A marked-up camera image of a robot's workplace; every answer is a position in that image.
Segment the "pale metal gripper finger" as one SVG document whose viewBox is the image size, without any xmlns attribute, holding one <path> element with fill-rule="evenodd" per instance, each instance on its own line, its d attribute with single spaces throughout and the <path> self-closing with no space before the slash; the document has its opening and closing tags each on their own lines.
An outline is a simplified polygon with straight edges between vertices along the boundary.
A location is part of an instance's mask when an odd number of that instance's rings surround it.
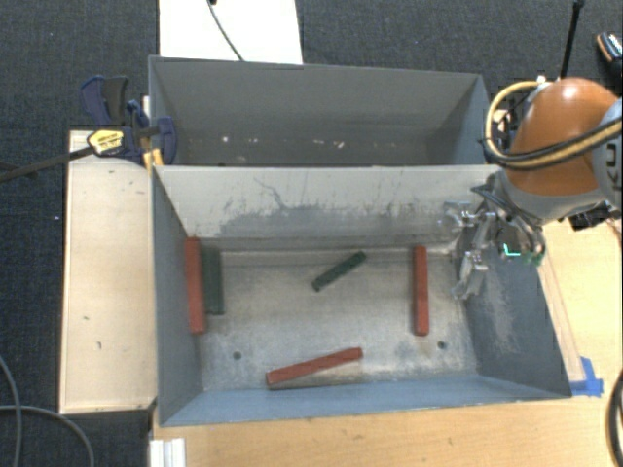
<svg viewBox="0 0 623 467">
<path fill-rule="evenodd" d="M 489 271 L 482 250 L 472 249 L 463 254 L 458 268 L 458 282 L 452 288 L 454 299 L 466 301 L 481 292 L 486 273 Z"/>
<path fill-rule="evenodd" d="M 468 201 L 448 200 L 443 204 L 442 227 L 457 241 L 474 234 L 480 223 L 480 207 Z"/>
</svg>

